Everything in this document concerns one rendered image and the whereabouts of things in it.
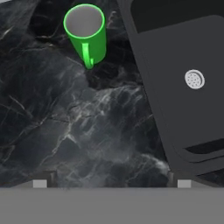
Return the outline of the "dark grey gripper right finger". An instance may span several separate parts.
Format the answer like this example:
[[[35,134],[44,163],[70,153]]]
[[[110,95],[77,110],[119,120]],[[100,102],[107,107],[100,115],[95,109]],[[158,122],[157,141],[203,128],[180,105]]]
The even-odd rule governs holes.
[[[192,175],[185,175],[182,173],[168,172],[168,187],[191,189],[191,188],[205,188],[205,187],[216,187],[216,184],[206,180],[202,180]]]

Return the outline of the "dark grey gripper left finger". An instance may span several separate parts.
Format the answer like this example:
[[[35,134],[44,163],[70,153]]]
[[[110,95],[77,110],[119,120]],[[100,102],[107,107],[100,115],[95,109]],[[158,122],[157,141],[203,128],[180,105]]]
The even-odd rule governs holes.
[[[27,188],[57,188],[58,174],[56,171],[42,171],[35,173],[29,177],[24,183],[19,184],[18,187]]]

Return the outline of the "dark grey sink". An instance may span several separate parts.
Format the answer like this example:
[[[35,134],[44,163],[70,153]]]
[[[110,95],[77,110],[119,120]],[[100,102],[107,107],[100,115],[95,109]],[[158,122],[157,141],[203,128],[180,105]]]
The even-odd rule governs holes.
[[[224,0],[117,0],[169,166],[224,168]],[[191,89],[196,69],[205,85]]]

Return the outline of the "green mug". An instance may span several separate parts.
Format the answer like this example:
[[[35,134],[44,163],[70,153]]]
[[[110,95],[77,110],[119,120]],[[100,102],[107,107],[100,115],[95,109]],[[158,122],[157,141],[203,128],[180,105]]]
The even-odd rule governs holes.
[[[64,16],[63,26],[87,69],[104,59],[107,51],[106,19],[99,7],[90,3],[74,6]]]

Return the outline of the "silver sink drain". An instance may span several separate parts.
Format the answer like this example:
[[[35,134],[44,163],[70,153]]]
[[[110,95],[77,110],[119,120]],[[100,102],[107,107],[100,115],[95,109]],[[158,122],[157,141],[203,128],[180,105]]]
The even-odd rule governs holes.
[[[200,89],[205,85],[205,77],[201,71],[192,69],[185,73],[185,83],[191,89]]]

